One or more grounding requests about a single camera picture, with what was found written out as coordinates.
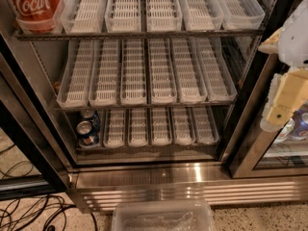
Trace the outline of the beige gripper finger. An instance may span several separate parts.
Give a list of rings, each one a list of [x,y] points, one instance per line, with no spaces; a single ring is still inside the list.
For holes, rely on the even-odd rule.
[[[282,28],[277,29],[269,38],[263,41],[259,46],[258,50],[265,54],[278,54],[279,47],[278,42],[280,39],[280,35],[282,32]]]
[[[268,99],[265,121],[272,126],[284,126],[308,100],[308,70],[275,74],[270,83]]]

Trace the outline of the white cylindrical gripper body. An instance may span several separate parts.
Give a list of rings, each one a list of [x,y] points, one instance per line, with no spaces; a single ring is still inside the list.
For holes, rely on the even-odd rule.
[[[308,0],[302,0],[284,22],[278,41],[278,57],[289,66],[308,66]]]

